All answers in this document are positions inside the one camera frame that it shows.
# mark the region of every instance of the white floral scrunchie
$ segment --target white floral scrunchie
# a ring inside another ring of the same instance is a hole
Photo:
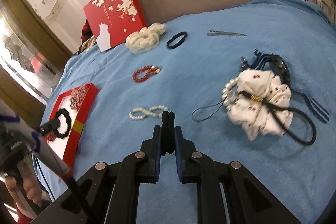
[[[274,76],[272,71],[261,71],[247,69],[236,78],[237,91],[247,91],[251,94],[266,98],[268,102],[280,107],[289,107],[291,97],[290,88],[286,84],[281,84],[279,76]],[[227,116],[234,124],[241,125],[249,140],[254,140],[261,132],[283,136],[284,130],[269,113],[266,106],[247,99],[242,94],[236,98],[235,102],[227,106]],[[288,110],[276,111],[279,120],[286,128],[289,128],[293,112]]]
[[[166,26],[153,23],[148,28],[144,27],[139,32],[133,32],[126,38],[126,47],[134,53],[149,51],[159,44],[159,36],[166,31]]]

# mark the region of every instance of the yellow stripe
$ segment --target yellow stripe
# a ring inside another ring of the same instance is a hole
[[[81,123],[81,122],[78,121],[78,120],[75,120],[75,121],[73,122],[72,130],[74,130],[74,131],[78,132],[79,134],[81,134],[82,131],[83,131],[83,127],[84,127],[84,124],[83,124],[83,123]]]

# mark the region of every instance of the black hair tie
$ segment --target black hair tie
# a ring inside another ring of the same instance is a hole
[[[56,112],[55,118],[59,118],[59,116],[61,115],[63,115],[65,119],[67,120],[67,125],[68,125],[67,131],[64,134],[61,134],[60,132],[58,132],[57,129],[55,129],[54,134],[56,135],[57,138],[64,139],[69,136],[69,132],[71,129],[71,117],[70,117],[69,112],[65,108],[60,108]]]
[[[181,37],[183,35],[183,37],[180,39],[179,42],[177,42],[175,45],[170,46],[169,44],[171,44],[176,38]],[[167,42],[167,48],[177,48],[178,46],[180,46],[184,40],[187,38],[188,34],[186,32],[180,32],[176,35],[174,35],[168,42]]]
[[[292,107],[280,107],[280,106],[276,106],[276,105],[273,105],[269,102],[267,102],[265,100],[265,98],[262,98],[262,97],[259,97],[259,96],[256,96],[256,95],[253,95],[253,94],[250,94],[246,91],[241,91],[240,92],[242,95],[244,95],[246,98],[250,99],[251,101],[255,101],[255,102],[258,102],[258,103],[261,103],[263,105],[265,105],[268,110],[270,111],[270,113],[272,114],[274,120],[278,123],[278,125],[290,136],[292,137],[295,141],[297,141],[298,143],[302,144],[302,145],[305,145],[305,146],[309,146],[309,145],[312,145],[313,143],[315,143],[315,140],[316,140],[316,127],[313,123],[313,121],[307,116],[307,114],[305,114],[304,112],[302,112],[301,110],[298,110],[296,108],[292,108]],[[294,135],[294,133],[292,133],[291,131],[289,131],[284,125],[283,123],[279,120],[279,118],[277,117],[277,115],[275,114],[274,110],[279,110],[279,111],[284,111],[284,110],[288,110],[288,111],[291,111],[291,112],[296,112],[298,113],[299,115],[301,115],[302,117],[304,117],[310,124],[311,126],[311,129],[313,131],[313,137],[311,138],[310,141],[304,141],[300,138],[298,138],[297,136]]]

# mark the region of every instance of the pearl string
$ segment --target pearl string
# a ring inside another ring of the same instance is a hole
[[[223,102],[223,106],[226,107],[227,110],[229,110],[232,106],[232,104],[230,104],[230,102],[232,102],[231,100],[229,100],[228,95],[230,93],[230,90],[237,85],[238,82],[238,78],[235,79],[231,79],[228,83],[225,84],[225,88],[222,90],[222,100],[224,100]]]
[[[134,108],[129,114],[128,116],[132,119],[132,120],[143,120],[148,116],[152,116],[152,117],[157,117],[157,118],[162,118],[162,113],[155,113],[154,110],[163,110],[163,111],[168,111],[168,107],[166,106],[162,106],[162,105],[157,105],[157,106],[153,106],[151,107],[149,110],[144,109],[143,107],[138,107],[138,108]],[[136,112],[142,112],[143,115],[139,115],[139,116],[135,116],[134,113]]]

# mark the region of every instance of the black cord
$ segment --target black cord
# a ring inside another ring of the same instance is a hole
[[[183,35],[183,37],[180,39],[179,42],[177,42],[175,45],[170,46],[169,44],[171,44],[176,38],[181,37]],[[167,48],[173,49],[173,48],[177,48],[178,46],[180,46],[184,40],[187,38],[188,34],[186,32],[180,32],[176,35],[174,35],[171,39],[169,39],[169,41],[167,42]]]
[[[49,186],[49,184],[48,184],[48,182],[47,182],[47,180],[46,180],[46,178],[45,178],[45,176],[44,176],[44,174],[43,174],[43,172],[42,172],[42,169],[41,169],[41,166],[40,166],[40,163],[39,163],[38,159],[37,159],[34,155],[32,155],[32,157],[34,157],[34,160],[35,160],[37,166],[38,166],[39,169],[40,169],[40,172],[41,172],[41,175],[42,175],[42,177],[43,177],[43,179],[44,179],[44,182],[46,183],[46,185],[47,185],[47,187],[48,187],[49,193],[51,194],[52,198],[53,198],[54,201],[55,201],[56,198],[54,197],[54,194],[53,194],[53,192],[51,191],[51,188],[50,188],[50,186]]]
[[[217,103],[217,104],[215,104],[215,105],[205,106],[205,107],[200,107],[200,108],[194,110],[193,113],[191,114],[191,119],[194,120],[195,122],[202,122],[202,121],[205,121],[206,119],[209,119],[212,115],[214,115],[214,114],[215,114],[215,113],[222,107],[222,105],[220,105],[220,107],[218,107],[218,109],[217,109],[214,113],[212,113],[209,117],[206,117],[205,119],[200,119],[200,120],[199,120],[199,119],[195,119],[195,118],[194,118],[194,113],[195,113],[197,110],[201,110],[201,109],[206,109],[206,108],[209,108],[209,107],[217,106],[217,105],[219,105],[219,104],[221,104],[221,103],[223,103],[223,102],[224,102],[224,100],[220,101],[219,103]]]
[[[240,92],[242,95],[244,95],[246,98],[252,100],[252,101],[256,101],[256,102],[260,102],[262,103],[263,105],[265,105],[268,110],[270,111],[270,113],[272,114],[274,120],[278,123],[278,125],[290,136],[292,137],[295,141],[297,141],[298,143],[302,144],[302,145],[305,145],[305,146],[309,146],[309,145],[312,145],[313,143],[315,143],[315,140],[316,140],[316,127],[315,127],[315,124],[313,123],[313,121],[307,116],[307,114],[305,114],[304,112],[302,112],[301,110],[299,109],[296,109],[296,108],[292,108],[292,107],[280,107],[280,106],[276,106],[276,105],[273,105],[269,102],[267,102],[265,100],[265,98],[261,98],[259,96],[255,96],[255,95],[252,95],[246,91],[241,91]],[[279,110],[279,111],[284,111],[284,110],[288,110],[288,111],[291,111],[291,112],[296,112],[298,113],[299,115],[301,115],[302,117],[304,117],[310,124],[311,126],[311,129],[313,131],[313,136],[311,138],[310,141],[304,141],[302,139],[300,139],[299,137],[297,137],[293,132],[289,131],[284,125],[283,123],[279,120],[278,116],[275,114],[275,112],[273,110]]]

